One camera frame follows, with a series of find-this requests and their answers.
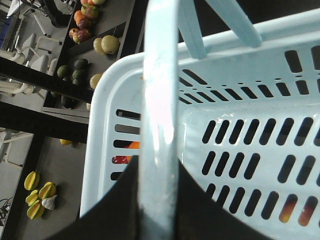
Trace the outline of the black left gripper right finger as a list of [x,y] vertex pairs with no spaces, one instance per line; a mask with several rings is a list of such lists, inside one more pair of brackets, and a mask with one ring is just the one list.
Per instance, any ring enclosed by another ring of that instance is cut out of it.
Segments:
[[178,165],[176,240],[268,240],[211,199],[182,163]]

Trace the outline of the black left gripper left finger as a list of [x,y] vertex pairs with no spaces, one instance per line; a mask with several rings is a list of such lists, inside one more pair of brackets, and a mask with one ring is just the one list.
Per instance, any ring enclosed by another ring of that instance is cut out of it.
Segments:
[[139,157],[130,163],[108,193],[84,216],[50,240],[136,240],[139,224],[137,206]]

